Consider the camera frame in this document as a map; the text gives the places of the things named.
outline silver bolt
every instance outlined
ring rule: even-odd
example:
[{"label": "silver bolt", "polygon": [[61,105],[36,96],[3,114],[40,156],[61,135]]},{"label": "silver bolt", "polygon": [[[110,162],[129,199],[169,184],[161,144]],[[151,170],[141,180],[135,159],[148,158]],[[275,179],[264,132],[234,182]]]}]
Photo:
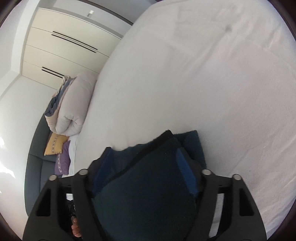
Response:
[{"label": "silver bolt", "polygon": [[238,174],[234,174],[233,176],[232,176],[235,180],[241,180],[242,179],[242,177],[240,176],[240,175],[238,175]]},{"label": "silver bolt", "polygon": [[84,175],[87,175],[88,172],[89,171],[87,169],[82,169],[82,170],[79,171],[79,175],[84,176]]},{"label": "silver bolt", "polygon": [[203,170],[202,170],[202,174],[208,176],[208,175],[211,175],[212,172],[211,172],[210,170],[208,170],[208,169],[203,169]]},{"label": "silver bolt", "polygon": [[49,177],[49,180],[50,181],[54,181],[54,180],[56,180],[57,179],[57,175],[51,175],[50,177]]}]

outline folded blanket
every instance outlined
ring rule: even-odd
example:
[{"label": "folded blanket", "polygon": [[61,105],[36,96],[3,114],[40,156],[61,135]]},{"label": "folded blanket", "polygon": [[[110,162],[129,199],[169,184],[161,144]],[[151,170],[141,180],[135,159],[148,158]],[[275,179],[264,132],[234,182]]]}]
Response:
[{"label": "folded blanket", "polygon": [[64,136],[80,133],[95,84],[96,76],[86,72],[78,74],[74,79],[68,78],[45,112],[52,132]]},{"label": "folded blanket", "polygon": [[196,215],[204,168],[197,131],[166,131],[148,144],[123,151],[107,148],[89,167],[88,187],[107,239],[182,241]]}]

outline gray upholstered headboard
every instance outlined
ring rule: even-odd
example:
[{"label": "gray upholstered headboard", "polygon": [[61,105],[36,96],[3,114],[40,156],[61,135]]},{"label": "gray upholstered headboard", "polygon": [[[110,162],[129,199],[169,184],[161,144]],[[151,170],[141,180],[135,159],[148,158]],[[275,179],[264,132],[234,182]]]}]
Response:
[{"label": "gray upholstered headboard", "polygon": [[43,155],[49,135],[50,129],[43,115],[35,131],[27,161],[25,207],[28,215],[48,177],[54,173],[56,155]]}]

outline purple pillow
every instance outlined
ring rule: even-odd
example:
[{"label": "purple pillow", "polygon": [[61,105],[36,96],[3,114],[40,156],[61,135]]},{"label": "purple pillow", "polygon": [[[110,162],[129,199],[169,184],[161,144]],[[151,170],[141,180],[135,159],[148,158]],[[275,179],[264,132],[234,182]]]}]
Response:
[{"label": "purple pillow", "polygon": [[70,166],[70,156],[69,156],[69,145],[70,141],[63,144],[63,151],[61,154],[57,155],[56,164],[54,167],[55,175],[68,175]]}]

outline fitted sheet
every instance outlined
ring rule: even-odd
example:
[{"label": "fitted sheet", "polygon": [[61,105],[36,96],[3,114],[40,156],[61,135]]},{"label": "fitted sheet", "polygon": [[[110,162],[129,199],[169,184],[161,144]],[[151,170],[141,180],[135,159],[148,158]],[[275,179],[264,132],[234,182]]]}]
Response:
[{"label": "fitted sheet", "polygon": [[208,168],[242,175],[271,236],[296,197],[295,53],[266,0],[152,5],[98,77],[75,172],[106,146],[197,130]]}]

